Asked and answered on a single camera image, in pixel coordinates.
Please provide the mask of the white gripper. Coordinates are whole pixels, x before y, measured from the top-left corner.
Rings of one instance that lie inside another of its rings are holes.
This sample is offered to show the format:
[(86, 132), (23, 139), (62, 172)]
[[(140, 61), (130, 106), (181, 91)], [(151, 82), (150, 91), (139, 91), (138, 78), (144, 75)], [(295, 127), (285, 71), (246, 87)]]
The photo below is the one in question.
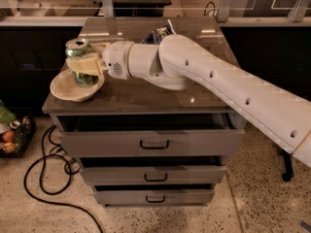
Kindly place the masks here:
[(128, 55), (131, 41), (117, 41), (110, 43), (91, 43), (90, 51), (102, 53), (103, 60), (97, 55), (85, 55), (82, 57), (68, 57), (67, 66), (75, 72), (91, 76), (100, 76), (108, 70), (108, 74), (114, 79), (128, 80), (131, 78), (128, 69)]

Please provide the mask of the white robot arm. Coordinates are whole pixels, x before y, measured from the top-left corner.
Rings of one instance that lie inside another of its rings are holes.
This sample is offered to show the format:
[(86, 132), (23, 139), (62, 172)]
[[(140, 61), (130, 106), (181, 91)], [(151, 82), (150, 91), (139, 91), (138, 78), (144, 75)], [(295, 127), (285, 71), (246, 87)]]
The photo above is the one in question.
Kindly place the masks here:
[(208, 88), (235, 112), (294, 158), (311, 166), (311, 102), (218, 58), (178, 34), (158, 45), (117, 41), (103, 50), (66, 59), (76, 72), (115, 79), (143, 79), (181, 90), (196, 82)]

